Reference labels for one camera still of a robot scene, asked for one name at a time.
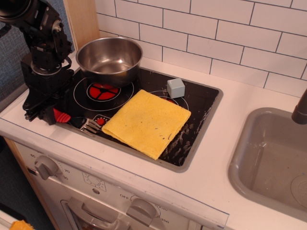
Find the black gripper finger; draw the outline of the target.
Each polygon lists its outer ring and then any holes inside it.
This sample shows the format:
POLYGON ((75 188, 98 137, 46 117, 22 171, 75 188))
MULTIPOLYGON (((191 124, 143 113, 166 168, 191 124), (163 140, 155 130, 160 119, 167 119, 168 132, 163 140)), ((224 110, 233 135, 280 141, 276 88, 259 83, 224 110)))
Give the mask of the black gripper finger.
POLYGON ((71 92, 65 92, 64 94, 61 94, 59 96, 59 101, 55 105, 55 108, 60 112, 70 115, 71 101, 72 101, 71 92))
POLYGON ((54 125, 56 123, 55 114, 54 114, 54 108, 52 106, 49 106, 47 108, 43 108, 39 112, 38 118, 40 120, 45 121, 49 125, 54 125))

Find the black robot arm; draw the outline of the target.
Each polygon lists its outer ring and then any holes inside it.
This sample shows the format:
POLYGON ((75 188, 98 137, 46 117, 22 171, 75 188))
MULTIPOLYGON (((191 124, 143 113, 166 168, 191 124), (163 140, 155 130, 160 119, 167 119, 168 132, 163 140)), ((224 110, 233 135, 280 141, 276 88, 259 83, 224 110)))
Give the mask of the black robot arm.
POLYGON ((54 106, 72 84, 69 54, 72 43, 64 33, 59 13, 45 0, 2 0, 0 34, 12 26, 23 33, 30 52, 21 60, 29 94, 23 104, 25 118, 56 122, 54 106))

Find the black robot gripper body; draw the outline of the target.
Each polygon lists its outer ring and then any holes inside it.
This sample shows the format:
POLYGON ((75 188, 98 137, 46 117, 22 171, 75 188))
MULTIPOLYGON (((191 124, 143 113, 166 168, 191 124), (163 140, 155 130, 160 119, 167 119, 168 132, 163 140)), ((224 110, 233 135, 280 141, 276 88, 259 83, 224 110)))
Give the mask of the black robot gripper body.
POLYGON ((72 86, 74 82, 72 61, 69 57, 64 60, 67 65, 63 67, 59 64, 54 70, 36 67, 31 55, 25 55, 21 60, 24 82, 29 89, 29 94, 23 104, 26 120, 31 122, 38 118, 43 108, 54 107, 59 101, 59 96, 68 92, 72 86))

